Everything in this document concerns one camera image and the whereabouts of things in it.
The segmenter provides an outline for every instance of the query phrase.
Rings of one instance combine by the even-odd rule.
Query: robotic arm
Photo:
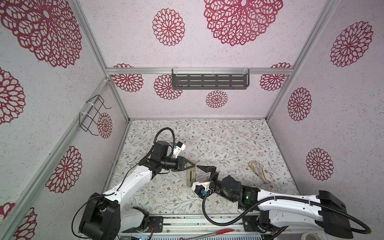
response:
[[[245,215],[248,212],[257,210],[260,211],[260,215],[256,220],[255,230],[261,233],[278,231],[278,235],[288,226],[324,229],[326,233],[339,238],[353,238],[352,232],[371,233],[366,224],[347,214],[343,202],[327,191],[319,191],[319,195],[306,196],[279,194],[244,186],[231,175],[220,181],[217,179],[218,172],[215,166],[197,167],[211,173],[207,182],[194,182],[192,190],[203,199],[203,214],[214,225],[228,226],[241,218],[247,218]],[[213,193],[231,202],[238,202],[238,208],[244,212],[228,223],[213,221],[205,212],[204,205],[207,197]],[[361,225],[364,230],[351,228],[349,220]]]
[[[162,169],[180,172],[195,167],[185,157],[178,156],[185,149],[184,144],[178,142],[172,156],[167,156],[168,147],[166,141],[155,142],[150,151],[151,157],[141,159],[122,182],[103,195],[94,193],[85,207],[79,231],[93,240],[113,240],[119,232],[130,228],[145,230],[148,227],[149,212],[133,207],[127,214],[120,216],[120,207]]]

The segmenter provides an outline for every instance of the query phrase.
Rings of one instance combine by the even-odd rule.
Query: floral tablecloth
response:
[[[111,187],[122,181],[126,171],[149,151],[156,133],[164,127],[172,128],[176,142],[186,145],[181,156],[197,165],[216,166],[219,179],[230,174],[243,185],[298,194],[265,120],[134,120]],[[172,135],[164,131],[158,140],[172,142]],[[260,161],[275,181],[264,184],[248,166],[252,160]],[[196,180],[205,181],[207,177],[209,173],[196,169]],[[186,172],[170,172],[156,175],[137,191],[122,214],[132,206],[140,206],[151,214],[201,214],[201,203],[192,189],[186,187]],[[212,214],[241,212],[237,202],[229,202],[217,194],[207,199],[206,210]]]

